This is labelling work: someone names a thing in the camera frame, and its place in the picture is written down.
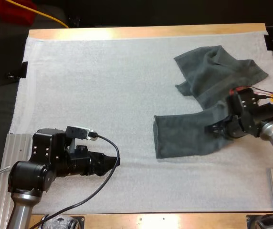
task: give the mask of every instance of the black cable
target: black cable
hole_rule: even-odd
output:
[[[118,150],[117,146],[116,146],[112,141],[110,141],[109,139],[107,139],[107,138],[105,138],[105,137],[103,137],[103,136],[100,136],[100,135],[98,135],[98,134],[96,134],[96,137],[101,138],[101,139],[107,141],[108,143],[110,143],[110,144],[115,148],[116,153],[117,153],[115,165],[113,166],[113,168],[112,168],[112,170],[110,171],[109,175],[107,176],[106,180],[101,184],[101,186],[100,186],[95,192],[93,192],[91,195],[89,195],[86,199],[80,201],[80,202],[77,203],[77,204],[73,204],[73,205],[71,205],[71,206],[68,206],[68,207],[66,207],[66,208],[64,208],[64,209],[62,209],[62,210],[60,210],[60,211],[58,211],[58,212],[56,212],[56,213],[50,215],[49,217],[47,217],[47,218],[41,220],[40,222],[36,223],[35,225],[33,225],[30,229],[34,229],[34,228],[36,228],[37,226],[39,226],[40,224],[43,224],[43,223],[45,223],[46,221],[48,221],[48,220],[54,218],[55,216],[58,216],[58,215],[60,215],[61,213],[64,213],[65,211],[68,211],[68,210],[71,210],[71,209],[73,209],[73,208],[79,207],[80,205],[86,203],[87,201],[89,201],[90,199],[92,199],[92,198],[93,198],[93,197],[94,197],[94,196],[95,196],[95,195],[96,195],[96,194],[105,186],[105,184],[109,181],[109,179],[111,178],[112,174],[114,173],[114,171],[115,171],[115,169],[116,169],[116,166],[117,166],[117,164],[118,164],[118,161],[119,161],[119,150]]]
[[[266,90],[263,90],[263,89],[260,89],[260,88],[257,88],[257,87],[253,87],[253,86],[249,86],[250,88],[254,88],[256,90],[259,90],[259,91],[262,91],[262,92],[268,92],[268,93],[271,93],[273,94],[273,92],[270,92],[270,91],[266,91]]]

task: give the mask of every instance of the gray towel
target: gray towel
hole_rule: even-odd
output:
[[[196,113],[155,116],[156,158],[206,155],[232,142],[218,134],[205,134],[204,128],[228,115],[224,102]]]
[[[194,96],[203,109],[226,98],[231,88],[254,85],[268,76],[254,60],[236,60],[221,46],[197,48],[175,61],[186,79],[176,87]]]
[[[206,109],[196,114],[155,116],[156,158],[207,155],[232,142],[205,133],[205,127],[228,116],[225,98],[232,88],[253,85],[268,74],[253,60],[236,60],[221,46],[202,47],[175,58],[186,81],[176,85],[184,95],[194,96]]]

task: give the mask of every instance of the yellow cable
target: yellow cable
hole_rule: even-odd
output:
[[[50,15],[47,15],[47,14],[42,13],[42,12],[40,12],[40,11],[34,10],[34,9],[29,8],[29,7],[27,7],[27,6],[23,6],[23,5],[21,5],[21,4],[17,3],[17,2],[12,1],[12,0],[6,0],[6,1],[7,1],[7,2],[10,2],[11,4],[14,4],[14,5],[16,5],[16,6],[22,7],[22,8],[24,8],[24,9],[26,9],[26,10],[29,10],[29,11],[32,11],[32,12],[37,13],[37,14],[39,14],[39,15],[42,15],[42,16],[44,16],[44,17],[46,17],[46,18],[52,19],[52,20],[54,20],[54,21],[60,23],[60,24],[63,25],[64,27],[69,28],[69,27],[68,27],[66,24],[64,24],[62,21],[60,21],[60,20],[58,20],[57,18],[54,18],[54,17],[52,17],[52,16],[50,16]]]

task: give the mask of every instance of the wooden table edge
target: wooden table edge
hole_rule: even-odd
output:
[[[60,41],[231,34],[266,31],[264,23],[30,30],[29,37]]]
[[[60,41],[92,41],[130,38],[232,34],[266,31],[264,23],[179,25],[151,27],[113,27],[30,30],[29,37]],[[246,215],[264,215],[272,212],[216,212],[216,213],[127,213],[75,214],[85,218],[86,229],[245,229]],[[32,215],[30,226],[43,215]]]

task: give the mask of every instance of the wire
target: wire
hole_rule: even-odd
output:
[[[255,91],[255,92],[256,92],[256,94],[258,94],[258,95],[273,96],[273,95],[271,95],[271,94],[269,94],[269,93],[267,93],[267,92],[261,92],[261,91]]]
[[[246,85],[244,85],[244,86],[236,87],[235,89],[237,89],[237,88],[244,88],[244,87],[246,87],[246,88],[248,88],[248,87],[253,88],[254,91],[256,91],[256,93],[266,92],[266,93],[268,93],[268,94],[266,94],[266,93],[262,93],[262,94],[264,94],[264,95],[270,95],[270,96],[267,96],[267,98],[273,99],[273,92],[266,91],[266,90],[263,90],[263,89],[260,89],[260,88],[257,88],[257,87],[246,86]]]
[[[22,8],[24,8],[24,9],[26,9],[26,10],[32,11],[32,12],[34,12],[34,13],[37,13],[37,14],[39,14],[39,15],[41,15],[41,16],[46,17],[46,18],[52,19],[52,20],[54,20],[54,21],[60,23],[60,24],[63,25],[64,27],[69,28],[69,26],[67,26],[64,22],[62,22],[62,21],[60,21],[59,19],[54,18],[54,17],[52,17],[52,16],[50,16],[50,15],[47,15],[47,14],[42,13],[42,12],[40,12],[40,11],[34,10],[34,9],[29,8],[29,7],[27,7],[27,6],[21,5],[21,4],[15,2],[15,1],[12,1],[12,0],[6,0],[6,1],[9,2],[9,3],[11,3],[11,4],[13,4],[13,5],[16,5],[16,6],[22,7]]]
[[[71,210],[71,209],[73,209],[73,208],[76,208],[76,207],[78,207],[78,206],[80,206],[80,205],[86,203],[87,201],[89,201],[90,199],[92,199],[92,198],[93,198],[93,197],[94,197],[94,196],[95,196],[95,195],[96,195],[96,194],[105,186],[105,184],[109,181],[109,179],[111,178],[112,174],[114,173],[114,171],[115,171],[115,169],[116,169],[116,166],[117,166],[117,163],[118,163],[118,161],[119,161],[119,150],[118,150],[117,146],[116,146],[112,141],[110,141],[109,139],[107,139],[107,138],[105,138],[105,137],[103,137],[103,136],[100,136],[100,135],[96,135],[96,137],[99,137],[99,138],[101,138],[101,139],[107,141],[108,143],[110,143],[110,144],[115,148],[116,154],[117,154],[116,162],[115,162],[115,164],[114,164],[112,170],[110,171],[109,175],[107,176],[106,180],[101,184],[101,186],[100,186],[97,190],[95,190],[95,192],[93,192],[91,195],[89,195],[86,199],[80,201],[80,202],[77,203],[77,204],[73,204],[73,205],[71,205],[71,206],[69,206],[69,207],[66,207],[66,208],[64,208],[64,209],[62,209],[62,210],[60,210],[60,211],[58,211],[58,212],[56,212],[56,213],[50,215],[49,217],[47,217],[47,218],[41,220],[40,222],[36,223],[35,225],[33,225],[30,229],[34,229],[34,228],[36,228],[37,226],[39,226],[40,224],[43,224],[43,223],[45,223],[46,221],[48,221],[48,220],[54,218],[55,216],[58,216],[59,214],[65,212],[65,211]]]

